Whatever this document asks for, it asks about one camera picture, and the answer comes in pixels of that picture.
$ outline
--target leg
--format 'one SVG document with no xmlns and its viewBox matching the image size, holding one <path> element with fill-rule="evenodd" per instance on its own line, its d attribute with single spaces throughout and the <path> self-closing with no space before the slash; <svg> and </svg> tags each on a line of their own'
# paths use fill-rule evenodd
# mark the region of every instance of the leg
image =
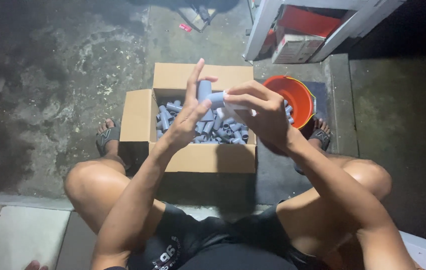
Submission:
<svg viewBox="0 0 426 270">
<path fill-rule="evenodd" d="M 98 134 L 113 126 L 112 120 L 106 120 L 98 128 Z M 66 195 L 95 234 L 130 182 L 125 176 L 123 160 L 118 156 L 119 143 L 116 140 L 107 142 L 105 156 L 76 164 L 66 177 Z M 145 224 L 145 237 L 155 233 L 164 211 L 165 204 L 154 200 Z"/>
<path fill-rule="evenodd" d="M 326 133 L 330 132 L 325 122 L 320 120 L 319 125 Z M 309 142 L 324 153 L 318 139 L 310 139 Z M 390 175 L 371 160 L 325 155 L 379 200 L 390 192 Z M 323 258 L 351 237 L 345 229 L 342 214 L 325 202 L 314 188 L 282 202 L 276 207 L 276 212 L 291 244 L 303 253 Z"/>
</svg>

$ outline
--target white tile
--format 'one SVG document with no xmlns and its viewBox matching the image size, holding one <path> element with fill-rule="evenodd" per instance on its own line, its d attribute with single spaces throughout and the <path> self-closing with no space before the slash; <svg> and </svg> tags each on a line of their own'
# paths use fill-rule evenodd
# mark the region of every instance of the white tile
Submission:
<svg viewBox="0 0 426 270">
<path fill-rule="evenodd" d="M 6 206 L 0 215 L 1 270 L 23 270 L 32 260 L 55 269 L 69 211 Z"/>
</svg>

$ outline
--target orange bucket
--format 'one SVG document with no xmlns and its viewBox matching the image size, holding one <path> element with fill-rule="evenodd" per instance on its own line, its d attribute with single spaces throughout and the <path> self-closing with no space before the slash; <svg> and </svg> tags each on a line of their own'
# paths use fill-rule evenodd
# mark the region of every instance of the orange bucket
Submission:
<svg viewBox="0 0 426 270">
<path fill-rule="evenodd" d="M 299 80 L 280 75 L 268 78 L 263 85 L 282 95 L 293 107 L 293 127 L 301 129 L 316 114 L 316 97 Z"/>
</svg>

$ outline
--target black slide sandal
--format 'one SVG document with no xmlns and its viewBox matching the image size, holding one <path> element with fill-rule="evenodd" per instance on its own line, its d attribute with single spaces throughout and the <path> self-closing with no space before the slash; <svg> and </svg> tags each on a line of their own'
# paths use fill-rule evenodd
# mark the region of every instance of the black slide sandal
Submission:
<svg viewBox="0 0 426 270">
<path fill-rule="evenodd" d="M 326 132 L 324 132 L 323 130 L 321 130 L 321 128 L 318 128 L 317 130 L 315 130 L 313 132 L 313 134 L 309 137 L 309 139 L 318 139 L 321 141 L 321 150 L 326 151 L 328 149 L 328 146 L 330 145 L 330 138 L 331 135 L 328 135 Z M 299 173 L 300 175 L 305 175 L 305 173 L 303 172 L 303 170 L 298 166 L 298 164 L 296 164 L 296 162 L 294 163 L 294 170 Z"/>
<path fill-rule="evenodd" d="M 105 150 L 105 145 L 111 140 L 120 141 L 120 130 L 121 125 L 117 120 L 111 120 L 114 123 L 114 127 L 110 127 L 107 130 L 101 132 L 100 134 L 96 134 L 96 149 L 100 153 L 101 157 L 104 157 L 107 154 Z"/>
</svg>

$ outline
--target knee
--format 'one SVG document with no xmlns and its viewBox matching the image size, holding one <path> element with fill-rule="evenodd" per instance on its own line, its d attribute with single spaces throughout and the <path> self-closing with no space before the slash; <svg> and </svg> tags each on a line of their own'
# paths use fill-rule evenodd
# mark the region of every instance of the knee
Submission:
<svg viewBox="0 0 426 270">
<path fill-rule="evenodd" d="M 70 200 L 81 194 L 85 181 L 91 179 L 92 167 L 97 165 L 97 161 L 84 161 L 75 164 L 68 172 L 64 182 L 65 193 Z"/>
<path fill-rule="evenodd" d="M 390 194 L 392 178 L 382 166 L 367 159 L 352 160 L 347 166 L 348 168 L 345 170 L 364 185 L 378 200 Z"/>
</svg>

